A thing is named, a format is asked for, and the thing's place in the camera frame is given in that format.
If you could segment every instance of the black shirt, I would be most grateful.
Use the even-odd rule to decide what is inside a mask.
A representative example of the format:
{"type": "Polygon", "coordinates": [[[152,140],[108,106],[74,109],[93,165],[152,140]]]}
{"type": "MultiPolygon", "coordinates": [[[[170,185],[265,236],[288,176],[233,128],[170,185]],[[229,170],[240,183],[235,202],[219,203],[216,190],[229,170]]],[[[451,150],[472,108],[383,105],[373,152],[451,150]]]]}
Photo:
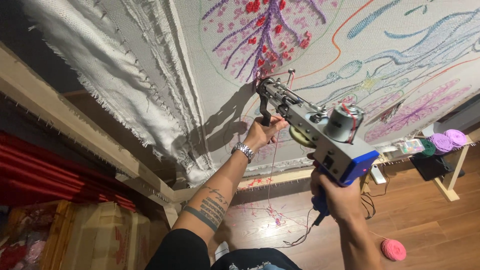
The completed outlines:
{"type": "Polygon", "coordinates": [[[223,255],[210,268],[205,242],[186,229],[163,238],[145,270],[300,270],[285,254],[273,248],[238,249],[223,255]]]}

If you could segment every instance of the wristwatch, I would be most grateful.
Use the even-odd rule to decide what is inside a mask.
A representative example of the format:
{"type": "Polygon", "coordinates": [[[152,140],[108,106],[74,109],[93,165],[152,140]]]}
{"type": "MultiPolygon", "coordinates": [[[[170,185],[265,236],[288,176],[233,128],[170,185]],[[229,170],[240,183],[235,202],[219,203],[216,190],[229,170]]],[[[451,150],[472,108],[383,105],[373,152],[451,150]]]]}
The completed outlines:
{"type": "Polygon", "coordinates": [[[252,161],[253,156],[255,155],[255,154],[253,153],[253,151],[250,149],[250,147],[244,145],[244,144],[241,143],[241,142],[237,142],[237,143],[235,144],[235,146],[233,147],[233,149],[232,149],[232,154],[233,154],[233,152],[235,152],[236,150],[242,151],[242,152],[245,154],[245,156],[247,156],[247,158],[248,158],[248,164],[250,164],[250,162],[252,161]]]}

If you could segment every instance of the forearm tattoo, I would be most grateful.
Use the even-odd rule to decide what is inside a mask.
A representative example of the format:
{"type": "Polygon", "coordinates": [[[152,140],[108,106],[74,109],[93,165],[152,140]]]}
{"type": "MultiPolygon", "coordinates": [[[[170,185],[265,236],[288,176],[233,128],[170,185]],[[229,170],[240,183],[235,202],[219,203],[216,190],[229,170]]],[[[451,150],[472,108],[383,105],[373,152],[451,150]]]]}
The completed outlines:
{"type": "MultiPolygon", "coordinates": [[[[208,186],[203,186],[201,189],[204,188],[210,189],[211,191],[209,191],[209,193],[214,193],[212,194],[214,198],[222,205],[225,204],[228,207],[228,202],[225,200],[225,197],[218,192],[218,189],[211,189],[208,186]]],[[[203,223],[207,224],[214,232],[218,229],[218,226],[225,216],[225,209],[223,209],[223,207],[211,197],[207,197],[202,200],[200,210],[194,209],[190,206],[186,206],[184,210],[196,216],[203,223]]]]}

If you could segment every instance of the red curtain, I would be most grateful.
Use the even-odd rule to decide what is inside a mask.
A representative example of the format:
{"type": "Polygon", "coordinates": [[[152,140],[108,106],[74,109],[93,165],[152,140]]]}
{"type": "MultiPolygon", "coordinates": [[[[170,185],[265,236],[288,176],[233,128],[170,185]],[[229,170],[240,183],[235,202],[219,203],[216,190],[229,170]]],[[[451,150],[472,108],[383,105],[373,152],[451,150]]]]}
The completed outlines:
{"type": "Polygon", "coordinates": [[[0,205],[25,206],[65,199],[115,201],[135,212],[128,186],[46,149],[0,132],[0,205]]]}

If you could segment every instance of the pink yarn tufts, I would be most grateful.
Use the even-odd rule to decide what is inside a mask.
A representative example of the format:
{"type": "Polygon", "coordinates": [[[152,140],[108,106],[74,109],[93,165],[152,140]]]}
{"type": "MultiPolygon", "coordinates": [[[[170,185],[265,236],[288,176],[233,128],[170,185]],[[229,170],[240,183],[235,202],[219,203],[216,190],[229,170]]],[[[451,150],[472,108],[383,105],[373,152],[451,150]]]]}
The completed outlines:
{"type": "Polygon", "coordinates": [[[393,239],[386,239],[382,242],[382,252],[392,261],[403,260],[407,256],[407,251],[402,243],[393,239]]]}

